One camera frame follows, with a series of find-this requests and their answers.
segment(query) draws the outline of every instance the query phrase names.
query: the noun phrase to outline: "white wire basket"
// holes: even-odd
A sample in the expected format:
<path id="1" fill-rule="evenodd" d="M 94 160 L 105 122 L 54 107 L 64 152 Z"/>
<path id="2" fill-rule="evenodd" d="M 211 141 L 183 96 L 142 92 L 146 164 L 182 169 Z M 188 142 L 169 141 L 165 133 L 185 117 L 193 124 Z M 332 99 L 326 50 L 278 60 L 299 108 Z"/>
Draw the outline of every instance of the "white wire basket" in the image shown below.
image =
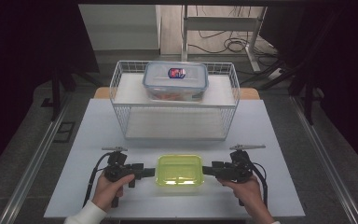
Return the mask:
<path id="1" fill-rule="evenodd" d="M 198 104 L 156 102 L 143 86 L 147 61 L 119 61 L 110 100 L 127 139 L 225 140 L 240 100 L 232 63 L 203 63 L 209 87 Z"/>

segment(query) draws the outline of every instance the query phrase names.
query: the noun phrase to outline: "plastic food container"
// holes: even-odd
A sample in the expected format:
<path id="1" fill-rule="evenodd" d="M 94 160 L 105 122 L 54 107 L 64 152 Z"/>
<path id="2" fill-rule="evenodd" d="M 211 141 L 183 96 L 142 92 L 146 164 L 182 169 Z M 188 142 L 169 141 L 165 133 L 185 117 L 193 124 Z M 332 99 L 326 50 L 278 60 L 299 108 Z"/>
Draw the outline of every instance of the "plastic food container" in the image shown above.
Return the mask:
<path id="1" fill-rule="evenodd" d="M 208 88 L 208 70 L 202 63 L 151 62 L 143 83 L 151 100 L 197 103 Z"/>
<path id="2" fill-rule="evenodd" d="M 201 157 L 163 155 L 158 158 L 156 183 L 162 187 L 196 187 L 203 183 Z"/>

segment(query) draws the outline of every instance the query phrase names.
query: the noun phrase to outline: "hand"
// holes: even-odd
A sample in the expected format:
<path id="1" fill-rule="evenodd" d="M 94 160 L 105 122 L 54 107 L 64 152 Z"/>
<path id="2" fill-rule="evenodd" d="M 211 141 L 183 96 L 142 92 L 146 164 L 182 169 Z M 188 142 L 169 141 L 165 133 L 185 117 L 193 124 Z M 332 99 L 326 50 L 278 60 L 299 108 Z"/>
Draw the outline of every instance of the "hand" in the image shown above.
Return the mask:
<path id="1" fill-rule="evenodd" d="M 223 186 L 234 190 L 234 195 L 245 205 L 246 211 L 258 224 L 274 222 L 269 210 L 261 198 L 260 185 L 257 177 L 252 175 L 245 183 L 235 183 L 229 180 L 217 179 Z"/>
<path id="2" fill-rule="evenodd" d="M 116 182 L 110 182 L 102 172 L 98 178 L 94 197 L 91 201 L 105 212 L 108 212 L 113 199 L 123 196 L 123 185 L 130 183 L 133 178 L 135 178 L 135 175 L 126 175 Z"/>

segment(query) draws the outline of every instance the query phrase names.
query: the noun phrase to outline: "sleeve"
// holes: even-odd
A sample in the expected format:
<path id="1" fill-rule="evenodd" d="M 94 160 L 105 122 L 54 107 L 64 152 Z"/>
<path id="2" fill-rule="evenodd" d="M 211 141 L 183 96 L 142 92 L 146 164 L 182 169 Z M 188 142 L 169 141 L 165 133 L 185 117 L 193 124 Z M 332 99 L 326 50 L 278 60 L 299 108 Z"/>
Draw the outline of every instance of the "sleeve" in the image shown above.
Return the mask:
<path id="1" fill-rule="evenodd" d="M 106 216 L 104 210 L 88 200 L 79 213 L 67 217 L 64 224 L 98 224 Z"/>

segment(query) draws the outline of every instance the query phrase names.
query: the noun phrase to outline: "white tabletop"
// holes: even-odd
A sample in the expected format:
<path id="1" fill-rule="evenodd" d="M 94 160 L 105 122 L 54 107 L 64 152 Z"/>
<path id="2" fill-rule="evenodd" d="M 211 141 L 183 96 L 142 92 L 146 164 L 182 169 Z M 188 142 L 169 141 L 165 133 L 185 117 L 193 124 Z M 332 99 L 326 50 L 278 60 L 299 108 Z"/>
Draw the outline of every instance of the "white tabletop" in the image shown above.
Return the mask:
<path id="1" fill-rule="evenodd" d="M 92 168 L 106 153 L 102 147 L 125 147 L 126 163 L 157 166 L 164 154 L 197 154 L 203 165 L 212 161 L 230 161 L 230 147 L 237 144 L 266 145 L 247 150 L 253 162 L 267 171 L 268 209 L 275 217 L 305 216 L 296 194 L 275 133 L 261 100 L 242 100 L 226 141 L 126 140 L 109 100 L 91 99 L 80 125 L 62 175 L 48 205 L 45 217 L 68 217 L 82 208 Z M 100 168 L 106 166 L 106 159 Z M 116 219 L 238 219 L 249 217 L 238 205 L 232 190 L 222 187 L 213 176 L 193 189 L 158 187 L 155 177 L 136 181 L 125 187 L 119 206 L 108 217 Z"/>

